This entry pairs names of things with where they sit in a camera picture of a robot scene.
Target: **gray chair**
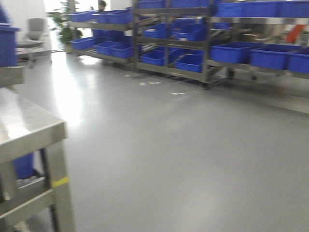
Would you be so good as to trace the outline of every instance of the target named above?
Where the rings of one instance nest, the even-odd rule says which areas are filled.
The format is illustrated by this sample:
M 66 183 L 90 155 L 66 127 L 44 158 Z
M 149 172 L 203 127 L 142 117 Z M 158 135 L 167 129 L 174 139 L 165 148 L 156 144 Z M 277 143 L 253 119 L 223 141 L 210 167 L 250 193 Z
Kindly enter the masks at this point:
M 31 18 L 28 19 L 28 32 L 24 36 L 24 40 L 17 42 L 18 48 L 24 48 L 28 51 L 28 58 L 30 62 L 30 67 L 33 68 L 34 58 L 33 58 L 33 49 L 43 48 L 45 43 L 45 19 L 43 18 Z

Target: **yellow tape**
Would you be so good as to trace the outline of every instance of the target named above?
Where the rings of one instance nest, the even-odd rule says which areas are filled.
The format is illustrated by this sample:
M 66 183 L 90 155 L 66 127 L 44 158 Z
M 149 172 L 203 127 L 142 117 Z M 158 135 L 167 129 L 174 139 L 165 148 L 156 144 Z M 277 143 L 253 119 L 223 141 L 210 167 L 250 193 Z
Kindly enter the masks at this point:
M 69 182 L 69 178 L 66 176 L 66 177 L 64 177 L 64 178 L 62 178 L 62 179 L 60 179 L 58 181 L 53 181 L 52 182 L 52 187 L 56 188 L 56 187 L 59 187 L 60 185 L 66 184 L 68 182 Z

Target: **red object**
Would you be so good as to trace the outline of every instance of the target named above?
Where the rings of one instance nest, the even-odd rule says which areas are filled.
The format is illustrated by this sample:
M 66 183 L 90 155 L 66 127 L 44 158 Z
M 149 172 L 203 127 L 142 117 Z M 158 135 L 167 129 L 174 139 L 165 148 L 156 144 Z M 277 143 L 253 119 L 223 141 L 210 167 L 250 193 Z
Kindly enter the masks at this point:
M 286 36 L 285 40 L 288 43 L 294 43 L 306 25 L 296 25 Z

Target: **blue plastic bin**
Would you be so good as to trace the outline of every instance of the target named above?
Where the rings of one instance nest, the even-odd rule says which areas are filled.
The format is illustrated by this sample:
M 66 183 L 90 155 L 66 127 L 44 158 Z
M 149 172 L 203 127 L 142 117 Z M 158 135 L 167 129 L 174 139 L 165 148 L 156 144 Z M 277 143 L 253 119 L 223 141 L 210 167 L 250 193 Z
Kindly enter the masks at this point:
M 203 57 L 195 55 L 187 55 L 175 62 L 177 69 L 188 70 L 201 73 Z
M 11 20 L 6 14 L 4 8 L 0 4 L 0 27 L 9 27 L 11 25 Z
M 85 50 L 99 44 L 103 41 L 103 38 L 81 38 L 77 40 L 70 41 L 72 48 L 76 50 Z
M 165 0 L 142 0 L 138 2 L 138 8 L 165 8 Z
M 94 19 L 93 15 L 96 11 L 84 11 L 84 12 L 75 12 L 69 14 L 73 22 L 85 22 L 91 19 Z
M 279 1 L 245 2 L 243 17 L 278 17 Z
M 180 29 L 195 23 L 196 23 L 195 18 L 177 18 L 173 21 L 171 28 L 173 32 L 177 32 Z
M 177 40 L 202 41 L 206 39 L 206 25 L 190 24 L 174 33 Z
M 104 11 L 100 13 L 93 14 L 93 18 L 97 20 L 98 23 L 109 23 L 109 14 L 118 12 L 119 10 L 116 11 Z
M 214 4 L 218 4 L 221 0 L 214 0 Z M 207 7 L 209 0 L 171 0 L 172 8 L 188 8 L 188 7 Z
M 19 28 L 0 27 L 0 67 L 16 66 L 15 33 Z
M 287 66 L 288 53 L 300 50 L 299 46 L 286 46 L 270 44 L 263 48 L 251 50 L 251 64 L 253 66 L 285 69 Z
M 309 49 L 288 54 L 288 70 L 309 73 Z
M 120 45 L 120 43 L 107 41 L 107 42 L 103 42 L 103 43 L 95 45 L 94 48 L 96 49 L 97 53 L 99 53 L 99 54 L 111 56 L 112 55 L 112 48 L 115 47 L 115 46 L 118 46 L 118 45 Z
M 248 63 L 250 50 L 264 46 L 259 43 L 235 42 L 211 47 L 211 57 L 218 62 Z
M 164 66 L 165 53 L 164 47 L 158 47 L 141 56 L 141 61 L 148 64 Z M 169 48 L 169 63 L 174 62 L 181 54 L 182 49 Z
M 119 58 L 129 58 L 134 54 L 132 43 L 122 43 L 111 48 L 112 56 Z
M 168 37 L 166 24 L 159 23 L 143 30 L 143 36 L 148 38 L 166 39 Z
M 228 30 L 230 28 L 229 23 L 214 23 L 213 28 L 221 29 L 221 30 Z
M 92 30 L 92 36 L 93 37 L 98 37 L 98 38 L 104 38 L 105 37 L 105 30 L 101 30 L 101 29 L 91 29 Z
M 133 21 L 131 11 L 117 11 L 107 15 L 108 23 L 127 24 Z
M 34 174 L 34 154 L 30 153 L 13 161 L 15 172 L 18 179 L 24 179 Z
M 309 1 L 281 1 L 279 4 L 279 17 L 308 18 Z
M 125 39 L 125 33 L 118 30 L 106 30 L 104 38 L 112 41 L 122 41 Z
M 220 3 L 217 17 L 243 17 L 244 3 Z

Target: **green plant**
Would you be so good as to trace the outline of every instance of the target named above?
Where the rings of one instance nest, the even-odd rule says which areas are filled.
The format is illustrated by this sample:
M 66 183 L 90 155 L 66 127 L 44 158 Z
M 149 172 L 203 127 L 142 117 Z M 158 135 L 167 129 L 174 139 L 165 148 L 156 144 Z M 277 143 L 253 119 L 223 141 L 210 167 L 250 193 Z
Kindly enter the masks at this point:
M 54 9 L 54 11 L 50 12 L 48 16 L 52 18 L 56 25 L 53 30 L 60 30 L 60 41 L 64 44 L 68 44 L 69 41 L 73 40 L 74 33 L 76 33 L 77 39 L 81 38 L 83 34 L 80 30 L 74 30 L 74 28 L 69 26 L 69 14 L 71 12 L 69 7 L 69 0 L 59 2 L 61 3 L 62 7 L 59 9 Z

